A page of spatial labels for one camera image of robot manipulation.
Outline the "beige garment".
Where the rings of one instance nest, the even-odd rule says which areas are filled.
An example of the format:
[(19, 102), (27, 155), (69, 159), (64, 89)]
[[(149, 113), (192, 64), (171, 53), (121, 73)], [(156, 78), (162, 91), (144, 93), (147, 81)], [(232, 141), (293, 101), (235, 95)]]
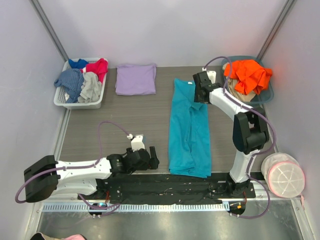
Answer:
[[(235, 67), (237, 67), (237, 65), (239, 65), (241, 62), (243, 62), (243, 60), (237, 60), (237, 61), (234, 61), (232, 63), (232, 67), (234, 67), (234, 64), (235, 64)], [(227, 76), (229, 75), (229, 72), (230, 72), (230, 64), (227, 62), (225, 63), (223, 66), (222, 66), (222, 70), (224, 71), (224, 73), (226, 73), (225, 77), (227, 79)], [(256, 93), (254, 91), (251, 91), (249, 94), (245, 95), (243, 93), (240, 93), (238, 92), (235, 87), (238, 83), (238, 80), (235, 79), (235, 78), (231, 78), (227, 80), (227, 86), (228, 86), (228, 89), (229, 89), (229, 92), (235, 97), (237, 98), (238, 100), (242, 101), (242, 102), (250, 102), (255, 96), (256, 96)]]

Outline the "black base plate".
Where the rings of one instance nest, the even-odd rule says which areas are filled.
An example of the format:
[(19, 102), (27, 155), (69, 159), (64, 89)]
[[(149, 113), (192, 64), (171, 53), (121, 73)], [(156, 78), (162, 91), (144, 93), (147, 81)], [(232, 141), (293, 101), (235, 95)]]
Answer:
[(98, 179), (97, 191), (85, 195), (86, 200), (102, 200), (122, 205), (204, 205), (223, 199), (254, 199), (253, 184), (245, 190), (229, 193), (226, 172), (198, 178), (167, 173), (117, 174)]

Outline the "right aluminium corner post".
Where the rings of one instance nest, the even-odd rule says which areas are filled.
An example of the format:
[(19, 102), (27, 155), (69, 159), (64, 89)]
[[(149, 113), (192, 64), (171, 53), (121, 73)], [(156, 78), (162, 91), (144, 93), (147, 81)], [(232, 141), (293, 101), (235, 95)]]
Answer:
[(284, 24), (285, 20), (289, 16), (290, 12), (294, 8), (297, 0), (286, 0), (284, 6), (282, 7), (279, 15), (277, 16), (274, 24), (271, 27), (269, 34), (267, 35), (260, 51), (257, 54), (257, 59), (262, 60), (267, 53), (269, 47), (271, 46), (272, 42), (275, 40), (278, 32), (280, 31), (282, 25)]

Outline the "folded lavender t shirt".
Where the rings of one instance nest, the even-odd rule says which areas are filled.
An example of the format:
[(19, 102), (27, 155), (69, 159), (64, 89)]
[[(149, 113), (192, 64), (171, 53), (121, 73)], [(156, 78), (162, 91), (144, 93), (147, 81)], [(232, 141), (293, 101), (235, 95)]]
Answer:
[(115, 93), (118, 96), (144, 96), (156, 94), (157, 65), (118, 65)]

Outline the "royal blue t shirt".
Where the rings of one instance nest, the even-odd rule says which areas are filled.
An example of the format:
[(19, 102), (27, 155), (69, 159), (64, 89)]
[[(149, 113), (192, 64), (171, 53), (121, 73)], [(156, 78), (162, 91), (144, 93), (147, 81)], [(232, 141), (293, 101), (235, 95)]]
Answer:
[(68, 59), (68, 64), (72, 69), (83, 69), (86, 67), (88, 62), (82, 58), (79, 58), (77, 61)]

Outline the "white round mesh hamper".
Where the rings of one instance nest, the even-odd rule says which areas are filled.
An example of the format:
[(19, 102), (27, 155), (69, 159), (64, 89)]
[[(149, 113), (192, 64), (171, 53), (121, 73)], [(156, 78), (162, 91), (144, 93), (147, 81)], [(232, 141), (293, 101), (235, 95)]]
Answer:
[(295, 198), (305, 188), (305, 174), (297, 160), (287, 153), (273, 153), (261, 164), (269, 190), (281, 198)]

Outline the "teal t shirt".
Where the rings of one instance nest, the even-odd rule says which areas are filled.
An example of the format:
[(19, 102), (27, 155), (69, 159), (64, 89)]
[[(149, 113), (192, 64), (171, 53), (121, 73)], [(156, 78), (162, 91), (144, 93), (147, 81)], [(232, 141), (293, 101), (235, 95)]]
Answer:
[(194, 102), (195, 83), (176, 78), (168, 135), (168, 169), (173, 175), (211, 176), (208, 106)]

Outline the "aluminium corner post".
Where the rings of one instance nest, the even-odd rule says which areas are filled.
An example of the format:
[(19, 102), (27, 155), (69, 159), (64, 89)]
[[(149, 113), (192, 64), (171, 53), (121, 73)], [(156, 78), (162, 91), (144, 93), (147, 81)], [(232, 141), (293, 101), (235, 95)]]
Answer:
[(272, 42), (275, 40), (278, 32), (280, 31), (282, 25), (284, 24), (285, 20), (289, 16), (290, 12), (294, 8), (297, 0), (286, 0), (284, 6), (282, 7), (279, 15), (277, 16), (274, 24), (271, 27), (269, 34), (267, 35), (260, 51), (257, 54), (257, 59), (262, 60), (267, 53), (269, 47), (271, 46)]
[(47, 31), (49, 37), (51, 38), (53, 44), (55, 45), (58, 53), (60, 54), (60, 56), (64, 61), (67, 61), (69, 59), (68, 54), (64, 49), (58, 35), (56, 34), (49, 18), (47, 17), (47, 14), (45, 13), (43, 7), (41, 6), (41, 3), (38, 0), (30, 0), (29, 2), (32, 5), (35, 13), (39, 17), (41, 23), (43, 24), (45, 30)]

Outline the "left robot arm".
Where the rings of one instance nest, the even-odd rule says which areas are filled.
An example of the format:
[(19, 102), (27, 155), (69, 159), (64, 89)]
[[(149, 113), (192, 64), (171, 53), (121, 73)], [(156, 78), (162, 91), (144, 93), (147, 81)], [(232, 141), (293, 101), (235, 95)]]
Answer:
[(93, 196), (100, 200), (107, 192), (102, 182), (135, 171), (156, 170), (160, 161), (151, 146), (126, 153), (110, 154), (99, 160), (82, 162), (57, 161), (47, 155), (24, 171), (25, 202), (37, 203), (54, 195)]

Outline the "grey t shirt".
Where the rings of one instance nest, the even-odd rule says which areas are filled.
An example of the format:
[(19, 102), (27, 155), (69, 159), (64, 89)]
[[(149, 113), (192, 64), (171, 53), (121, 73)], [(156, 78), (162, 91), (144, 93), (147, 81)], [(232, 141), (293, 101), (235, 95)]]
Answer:
[(95, 103), (100, 99), (102, 83), (94, 72), (84, 72), (83, 84), (77, 101), (81, 104)]

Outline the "teal plastic basket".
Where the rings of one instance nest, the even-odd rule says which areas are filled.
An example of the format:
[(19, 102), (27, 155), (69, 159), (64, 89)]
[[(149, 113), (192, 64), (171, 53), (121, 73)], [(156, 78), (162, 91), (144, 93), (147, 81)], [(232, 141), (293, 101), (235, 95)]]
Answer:
[[(238, 56), (230, 56), (229, 57), (229, 60), (231, 60), (231, 62), (234, 62), (234, 61), (238, 61), (238, 60), (255, 60), (256, 62), (258, 62), (261, 66), (264, 67), (263, 63), (258, 60), (257, 58), (253, 57), (253, 56), (241, 56), (241, 55), (238, 55)], [(222, 65), (222, 68), (223, 68), (223, 65), (225, 63), (229, 63), (228, 60), (224, 59), (222, 60), (221, 62), (221, 65)], [(223, 78), (225, 81), (227, 81), (227, 86), (226, 86), (226, 89), (227, 91), (229, 92), (229, 88), (228, 88), (228, 80), (230, 79), (228, 76), (225, 77), (224, 76), (224, 71), (223, 71)], [(270, 78), (270, 81), (269, 81), (269, 84), (268, 84), (268, 90), (264, 90), (262, 91), (259, 95), (256, 94), (256, 96), (250, 101), (250, 102), (244, 102), (248, 105), (261, 105), (261, 104), (264, 104), (264, 103), (267, 103), (269, 101), (271, 101), (274, 97), (274, 92), (273, 92), (273, 89), (272, 89), (272, 86), (271, 86), (271, 78)]]

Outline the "blue checked shirt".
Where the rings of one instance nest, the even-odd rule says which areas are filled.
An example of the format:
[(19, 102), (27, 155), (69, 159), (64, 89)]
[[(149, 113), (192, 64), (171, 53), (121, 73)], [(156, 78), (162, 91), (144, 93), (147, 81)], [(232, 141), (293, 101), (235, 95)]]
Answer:
[(73, 104), (78, 101), (82, 91), (84, 76), (80, 69), (70, 68), (62, 71), (59, 77), (54, 81), (56, 88), (63, 87), (69, 98), (65, 101), (67, 104)]

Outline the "red t shirt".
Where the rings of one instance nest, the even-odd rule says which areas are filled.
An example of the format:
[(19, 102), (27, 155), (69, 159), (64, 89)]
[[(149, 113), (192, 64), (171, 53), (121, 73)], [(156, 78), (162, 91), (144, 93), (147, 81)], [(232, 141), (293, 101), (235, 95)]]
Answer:
[(98, 76), (98, 80), (103, 83), (105, 75), (108, 72), (108, 61), (104, 58), (100, 58), (94, 63), (88, 63), (82, 70), (82, 73), (93, 72)]

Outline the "left aluminium corner post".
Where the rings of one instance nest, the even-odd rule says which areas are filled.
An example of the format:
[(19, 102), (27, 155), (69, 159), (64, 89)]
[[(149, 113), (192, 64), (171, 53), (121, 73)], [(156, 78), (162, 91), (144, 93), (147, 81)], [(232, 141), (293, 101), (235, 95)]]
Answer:
[(47, 17), (47, 14), (45, 13), (43, 7), (41, 6), (41, 3), (38, 0), (30, 0), (29, 2), (32, 5), (35, 13), (39, 17), (41, 23), (43, 24), (45, 30), (47, 31), (49, 37), (51, 38), (53, 44), (55, 45), (58, 53), (60, 54), (60, 56), (64, 61), (67, 61), (69, 59), (68, 54), (64, 49), (58, 35), (56, 34), (49, 18)]

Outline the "orange t shirt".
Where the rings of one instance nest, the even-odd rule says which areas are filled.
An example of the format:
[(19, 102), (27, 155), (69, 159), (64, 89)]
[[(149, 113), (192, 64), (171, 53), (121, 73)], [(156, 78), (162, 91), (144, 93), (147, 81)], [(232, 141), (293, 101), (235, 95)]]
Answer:
[(268, 90), (270, 78), (273, 75), (272, 69), (263, 67), (253, 59), (241, 61), (239, 65), (234, 63), (234, 67), (233, 62), (229, 64), (228, 77), (238, 80), (235, 86), (236, 91), (245, 95), (254, 91), (256, 95), (260, 95), (262, 91)]

